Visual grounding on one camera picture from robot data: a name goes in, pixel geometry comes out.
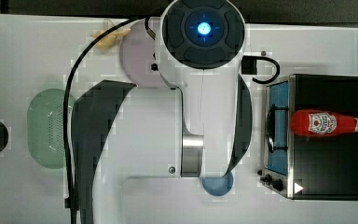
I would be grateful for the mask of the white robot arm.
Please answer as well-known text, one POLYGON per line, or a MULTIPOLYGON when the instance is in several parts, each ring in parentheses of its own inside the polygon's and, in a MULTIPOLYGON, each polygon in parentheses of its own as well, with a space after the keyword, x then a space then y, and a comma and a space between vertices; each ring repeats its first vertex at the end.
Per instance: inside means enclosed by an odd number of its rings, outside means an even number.
POLYGON ((81 224, 124 224, 131 178, 223 177, 250 144, 245 21, 229 0, 172 0, 154 44, 162 86, 103 80, 74 104, 81 224))

